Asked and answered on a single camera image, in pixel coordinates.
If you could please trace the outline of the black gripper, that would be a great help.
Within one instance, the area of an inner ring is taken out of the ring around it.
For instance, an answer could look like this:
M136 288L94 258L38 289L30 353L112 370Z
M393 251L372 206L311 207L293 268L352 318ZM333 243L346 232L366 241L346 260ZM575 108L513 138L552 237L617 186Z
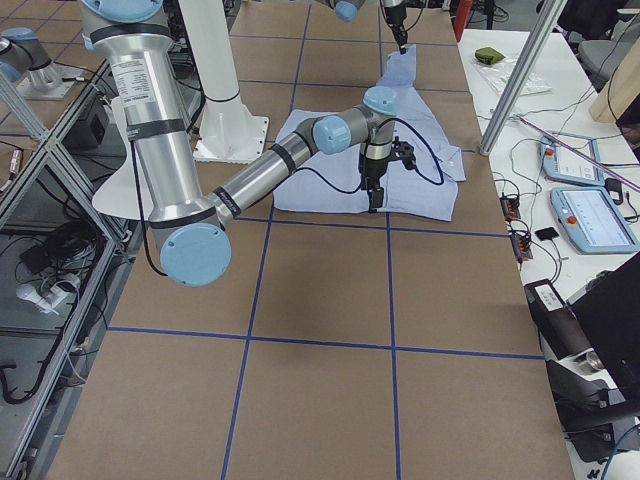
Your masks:
M389 28L392 32L396 44L399 46L400 54L407 52L406 44L408 41L408 33L403 23L390 23Z
M416 167L414 147L398 137L383 144L363 143L360 146L359 187L367 191L369 213L376 213L376 208L383 205L384 189L380 179L387 173L388 164L394 161L401 161L407 170L413 170Z

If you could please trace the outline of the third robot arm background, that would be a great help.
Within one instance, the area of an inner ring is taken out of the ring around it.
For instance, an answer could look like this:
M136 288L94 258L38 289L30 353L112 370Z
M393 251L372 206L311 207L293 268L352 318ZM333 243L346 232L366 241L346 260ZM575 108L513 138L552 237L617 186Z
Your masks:
M29 28L1 32L1 72L17 82L18 93L31 100L62 100L84 77L80 67L56 64Z

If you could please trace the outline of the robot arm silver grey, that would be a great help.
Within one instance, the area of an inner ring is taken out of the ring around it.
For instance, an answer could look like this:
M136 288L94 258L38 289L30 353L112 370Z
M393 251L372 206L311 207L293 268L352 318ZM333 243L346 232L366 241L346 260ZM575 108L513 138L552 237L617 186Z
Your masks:
M345 23L351 23L364 6L362 0L325 0L320 4L331 9L337 18ZM399 53L404 55L407 51L408 32L404 22L407 18L407 2L401 0L382 0L383 18L387 27L391 30L398 46Z
M84 1L80 9L85 36L116 83L134 177L150 191L156 269L179 284L217 280L232 254L226 225L314 155L355 145L370 160L390 154L399 98L386 86L368 89L354 108L303 121L263 149L268 121L242 103L219 1L180 5L204 99L201 137L193 142L168 58L172 38L162 3Z

